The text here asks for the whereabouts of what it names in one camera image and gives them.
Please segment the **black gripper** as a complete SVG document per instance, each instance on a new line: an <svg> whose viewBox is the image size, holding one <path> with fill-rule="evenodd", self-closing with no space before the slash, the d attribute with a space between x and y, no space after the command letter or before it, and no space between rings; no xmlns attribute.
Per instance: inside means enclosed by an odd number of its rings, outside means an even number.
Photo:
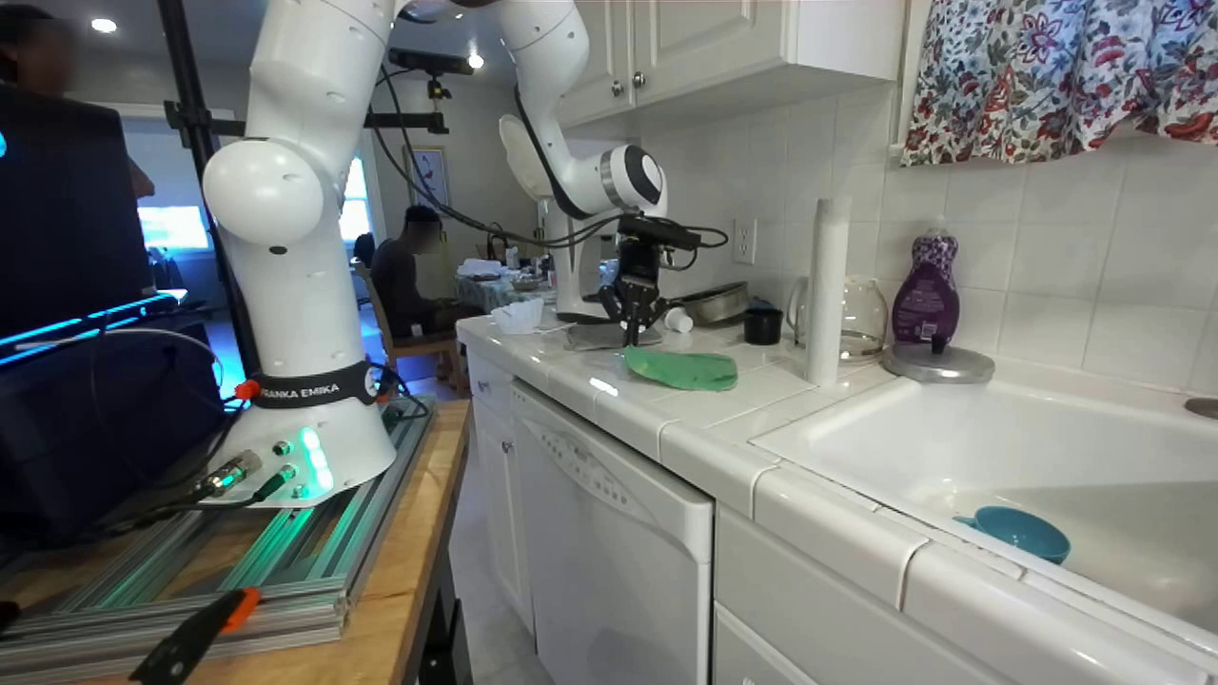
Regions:
<svg viewBox="0 0 1218 685"><path fill-rule="evenodd" d="M697 252L702 238L665 218L628 214L619 220L615 277L596 301L619 325L626 346L639 346L639 335L664 319L658 264L665 248Z"/></svg>

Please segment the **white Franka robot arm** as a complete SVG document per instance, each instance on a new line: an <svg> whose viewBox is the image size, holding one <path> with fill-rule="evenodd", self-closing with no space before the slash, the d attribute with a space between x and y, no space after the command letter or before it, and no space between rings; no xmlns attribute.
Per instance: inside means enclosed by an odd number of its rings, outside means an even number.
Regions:
<svg viewBox="0 0 1218 685"><path fill-rule="evenodd" d="M561 101L589 56L576 0L482 0L514 67L520 149L571 218L655 218L665 173L636 146L580 155ZM411 0L265 0L249 70L249 127L202 173L231 252L259 365L208 457L214 511L305 511L395 464L338 230L395 18Z"/></svg>

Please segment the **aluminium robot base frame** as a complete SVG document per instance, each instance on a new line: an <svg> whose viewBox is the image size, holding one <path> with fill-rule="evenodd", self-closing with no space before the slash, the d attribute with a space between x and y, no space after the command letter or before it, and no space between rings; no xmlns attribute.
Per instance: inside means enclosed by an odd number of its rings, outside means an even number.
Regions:
<svg viewBox="0 0 1218 685"><path fill-rule="evenodd" d="M0 685L127 677L230 589L254 589L259 607L217 650L334 641L425 426L430 412L392 412L392 469L311 511L187 511L127 537L9 559L0 598L20 618L0 637Z"/></svg>

